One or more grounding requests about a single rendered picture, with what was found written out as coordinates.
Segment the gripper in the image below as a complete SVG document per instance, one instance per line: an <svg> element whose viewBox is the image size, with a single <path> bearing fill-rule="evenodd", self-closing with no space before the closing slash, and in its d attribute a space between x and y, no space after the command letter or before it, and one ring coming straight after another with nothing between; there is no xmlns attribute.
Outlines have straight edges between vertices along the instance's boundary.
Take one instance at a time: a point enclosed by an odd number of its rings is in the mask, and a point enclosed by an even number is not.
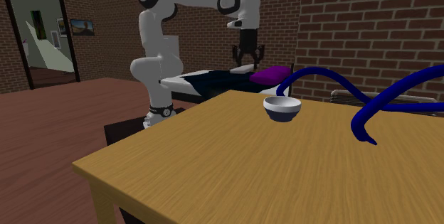
<svg viewBox="0 0 444 224"><path fill-rule="evenodd" d="M258 30L241 29L239 33L239 46L232 46L232 58L236 62L236 65L240 67L242 66L243 54L252 53L252 57L254 60L253 69L257 70L265 54L265 46L257 46Z"/></svg>

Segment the purple pillow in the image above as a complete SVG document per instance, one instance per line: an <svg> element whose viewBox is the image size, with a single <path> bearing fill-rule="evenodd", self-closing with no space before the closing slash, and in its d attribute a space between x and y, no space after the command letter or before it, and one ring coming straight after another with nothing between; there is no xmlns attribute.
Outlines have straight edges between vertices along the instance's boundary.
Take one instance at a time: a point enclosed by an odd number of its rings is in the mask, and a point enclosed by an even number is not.
<svg viewBox="0 0 444 224"><path fill-rule="evenodd" d="M292 69L285 66L272 66L249 77L249 81L260 85L278 85L292 73Z"/></svg>

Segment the bed with dark blanket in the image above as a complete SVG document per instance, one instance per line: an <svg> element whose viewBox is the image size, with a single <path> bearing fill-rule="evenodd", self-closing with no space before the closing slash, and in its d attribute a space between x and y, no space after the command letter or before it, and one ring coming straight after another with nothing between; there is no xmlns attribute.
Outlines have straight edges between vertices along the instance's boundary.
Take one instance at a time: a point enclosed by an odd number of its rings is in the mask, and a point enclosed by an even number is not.
<svg viewBox="0 0 444 224"><path fill-rule="evenodd" d="M285 66L294 70L294 65ZM229 90L275 95L278 85L260 85L249 81L256 73L253 65L230 70L199 70L161 80L171 90L175 100L200 103Z"/></svg>

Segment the white and navy bowl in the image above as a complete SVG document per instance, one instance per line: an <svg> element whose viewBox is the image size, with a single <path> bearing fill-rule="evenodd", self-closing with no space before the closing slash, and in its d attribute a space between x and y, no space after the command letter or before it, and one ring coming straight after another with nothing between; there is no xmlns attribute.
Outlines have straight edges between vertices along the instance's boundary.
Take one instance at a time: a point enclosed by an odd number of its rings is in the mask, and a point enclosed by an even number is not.
<svg viewBox="0 0 444 224"><path fill-rule="evenodd" d="M263 107L271 120L290 122L301 110L302 103L295 98L269 96L263 100Z"/></svg>

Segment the wooden table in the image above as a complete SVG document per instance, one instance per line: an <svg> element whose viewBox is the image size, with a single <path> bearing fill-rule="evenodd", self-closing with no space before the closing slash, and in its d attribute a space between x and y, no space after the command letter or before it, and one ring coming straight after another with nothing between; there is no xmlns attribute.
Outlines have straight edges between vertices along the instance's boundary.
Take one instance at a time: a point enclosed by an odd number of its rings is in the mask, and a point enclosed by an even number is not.
<svg viewBox="0 0 444 224"><path fill-rule="evenodd" d="M229 91L73 163L99 224L444 224L444 118L305 100L274 122Z"/></svg>

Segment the blue curved tube object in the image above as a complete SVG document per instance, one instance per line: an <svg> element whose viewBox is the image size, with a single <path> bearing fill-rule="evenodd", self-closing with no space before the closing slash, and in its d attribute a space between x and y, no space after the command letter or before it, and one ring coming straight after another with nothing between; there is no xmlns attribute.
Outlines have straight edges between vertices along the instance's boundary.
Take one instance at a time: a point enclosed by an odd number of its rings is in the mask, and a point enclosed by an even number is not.
<svg viewBox="0 0 444 224"><path fill-rule="evenodd" d="M288 78L281 82L281 84L277 87L276 95L282 96L286 87L289 87L294 81L306 75L321 75L335 80L348 92L355 96L356 99L365 104L364 107L362 107L351 120L351 130L354 136L361 142L368 142L373 145L376 144L376 141L367 133L365 124L380 110L387 112L444 112L444 102L401 105L391 104L392 100L412 87L434 78L444 76L444 65L432 66L410 74L386 88L373 99L367 97L345 77L332 70L318 67L303 68L291 74Z"/></svg>

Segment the dark robot stand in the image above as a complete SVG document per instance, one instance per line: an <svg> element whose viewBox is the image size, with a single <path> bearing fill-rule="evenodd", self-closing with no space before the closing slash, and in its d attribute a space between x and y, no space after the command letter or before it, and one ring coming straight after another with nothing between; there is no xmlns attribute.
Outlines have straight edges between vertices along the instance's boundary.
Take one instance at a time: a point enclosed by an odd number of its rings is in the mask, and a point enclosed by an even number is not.
<svg viewBox="0 0 444 224"><path fill-rule="evenodd" d="M125 120L104 126L105 138L107 145L114 144L125 139L137 132L144 130L143 122L145 116L134 119Z"/></svg>

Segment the black framed doorway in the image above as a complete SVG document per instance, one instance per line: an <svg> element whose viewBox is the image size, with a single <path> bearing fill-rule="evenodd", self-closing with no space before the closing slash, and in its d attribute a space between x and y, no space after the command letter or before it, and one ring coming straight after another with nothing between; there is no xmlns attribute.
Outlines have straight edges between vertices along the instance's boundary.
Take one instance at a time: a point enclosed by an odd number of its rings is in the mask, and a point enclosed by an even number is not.
<svg viewBox="0 0 444 224"><path fill-rule="evenodd" d="M30 89L79 82L64 0L5 0Z"/></svg>

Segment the framed wall picture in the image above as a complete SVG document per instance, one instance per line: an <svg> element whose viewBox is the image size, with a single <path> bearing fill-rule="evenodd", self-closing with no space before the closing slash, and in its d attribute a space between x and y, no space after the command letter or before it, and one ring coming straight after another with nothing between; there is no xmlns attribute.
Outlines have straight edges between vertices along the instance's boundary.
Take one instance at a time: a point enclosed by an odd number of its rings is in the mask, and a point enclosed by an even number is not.
<svg viewBox="0 0 444 224"><path fill-rule="evenodd" d="M94 36L92 21L71 19L71 28L74 36Z"/></svg>

